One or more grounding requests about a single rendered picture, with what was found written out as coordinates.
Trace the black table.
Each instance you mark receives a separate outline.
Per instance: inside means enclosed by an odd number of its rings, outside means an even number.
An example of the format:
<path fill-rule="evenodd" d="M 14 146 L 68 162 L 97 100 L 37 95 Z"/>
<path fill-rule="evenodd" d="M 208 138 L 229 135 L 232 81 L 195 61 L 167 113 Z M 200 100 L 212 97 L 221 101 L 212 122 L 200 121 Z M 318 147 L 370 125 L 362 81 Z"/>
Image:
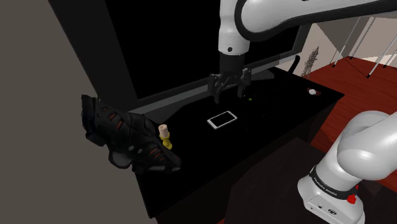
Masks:
<path fill-rule="evenodd" d="M 310 95 L 308 89 L 321 92 Z M 146 172 L 137 182 L 147 214 L 159 218 L 190 198 L 221 197 L 251 166 L 288 141 L 311 141 L 342 93 L 273 67 L 251 82 L 242 98 L 224 90 L 219 104 L 205 97 L 186 104 L 167 121 L 181 168 Z M 237 120 L 214 130 L 207 120 L 231 111 Z"/>

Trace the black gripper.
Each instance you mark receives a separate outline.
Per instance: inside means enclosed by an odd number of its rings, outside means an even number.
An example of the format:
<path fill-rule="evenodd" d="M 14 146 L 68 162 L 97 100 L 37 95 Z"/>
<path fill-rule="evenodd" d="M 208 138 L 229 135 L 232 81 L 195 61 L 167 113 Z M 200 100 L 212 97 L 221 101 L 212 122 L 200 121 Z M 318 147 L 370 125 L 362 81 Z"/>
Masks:
<path fill-rule="evenodd" d="M 222 81 L 237 81 L 237 97 L 242 98 L 244 90 L 251 84 L 251 70 L 244 68 L 245 55 L 226 55 L 219 54 L 219 72 L 220 74 L 210 74 L 208 81 L 208 91 L 213 96 L 214 102 L 219 104 Z"/>

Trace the white-edged black smartphone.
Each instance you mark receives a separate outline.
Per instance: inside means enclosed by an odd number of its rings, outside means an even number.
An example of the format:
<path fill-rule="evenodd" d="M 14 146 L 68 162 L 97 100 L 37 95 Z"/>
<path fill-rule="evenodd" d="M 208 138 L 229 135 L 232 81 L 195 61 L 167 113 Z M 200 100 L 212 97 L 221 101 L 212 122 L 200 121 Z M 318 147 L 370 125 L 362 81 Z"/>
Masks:
<path fill-rule="evenodd" d="M 214 129 L 217 130 L 225 125 L 232 123 L 237 120 L 237 116 L 231 111 L 225 111 L 207 120 L 207 123 Z"/>

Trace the black shoe with red slits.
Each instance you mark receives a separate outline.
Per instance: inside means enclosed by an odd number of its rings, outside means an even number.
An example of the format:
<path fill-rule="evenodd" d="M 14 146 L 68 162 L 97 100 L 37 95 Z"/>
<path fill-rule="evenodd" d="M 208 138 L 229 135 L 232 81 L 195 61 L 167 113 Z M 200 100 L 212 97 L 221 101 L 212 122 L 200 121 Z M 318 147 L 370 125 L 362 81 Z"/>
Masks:
<path fill-rule="evenodd" d="M 108 160 L 115 167 L 130 167 L 137 175 L 180 170 L 181 159 L 160 142 L 144 115 L 120 111 L 88 95 L 81 96 L 81 106 L 85 137 L 97 146 L 107 146 Z"/>

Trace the large black television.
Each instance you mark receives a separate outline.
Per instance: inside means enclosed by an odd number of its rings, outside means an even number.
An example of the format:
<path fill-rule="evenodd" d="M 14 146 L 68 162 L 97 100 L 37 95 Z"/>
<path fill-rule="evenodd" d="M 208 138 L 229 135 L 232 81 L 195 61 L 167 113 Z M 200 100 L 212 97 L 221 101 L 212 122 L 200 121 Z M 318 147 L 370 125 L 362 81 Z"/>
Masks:
<path fill-rule="evenodd" d="M 133 112 L 202 91 L 219 71 L 221 0 L 105 0 L 134 86 Z"/>

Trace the white-legged frame with black feet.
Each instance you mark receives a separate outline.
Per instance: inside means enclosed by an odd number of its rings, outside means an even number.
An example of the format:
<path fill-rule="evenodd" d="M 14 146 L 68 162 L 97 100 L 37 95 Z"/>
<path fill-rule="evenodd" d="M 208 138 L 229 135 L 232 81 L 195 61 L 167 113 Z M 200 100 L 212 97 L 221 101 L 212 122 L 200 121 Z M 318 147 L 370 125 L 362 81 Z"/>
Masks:
<path fill-rule="evenodd" d="M 348 20 L 349 27 L 342 33 L 342 44 L 330 61 L 335 66 L 343 58 L 351 62 L 361 59 L 374 65 L 366 77 L 378 67 L 386 68 L 397 57 L 397 18 L 381 16 L 357 17 Z"/>

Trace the cream candle on yellow holder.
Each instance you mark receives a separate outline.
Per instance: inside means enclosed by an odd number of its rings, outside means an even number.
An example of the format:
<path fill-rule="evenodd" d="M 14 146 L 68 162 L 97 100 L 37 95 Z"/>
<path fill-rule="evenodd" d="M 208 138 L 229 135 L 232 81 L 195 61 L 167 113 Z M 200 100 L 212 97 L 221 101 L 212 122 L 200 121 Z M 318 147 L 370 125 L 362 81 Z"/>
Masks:
<path fill-rule="evenodd" d="M 169 150 L 172 149 L 172 143 L 169 140 L 170 138 L 170 132 L 168 130 L 168 126 L 166 124 L 161 124 L 158 126 L 159 130 L 159 136 L 160 139 L 162 140 L 162 144 Z"/>

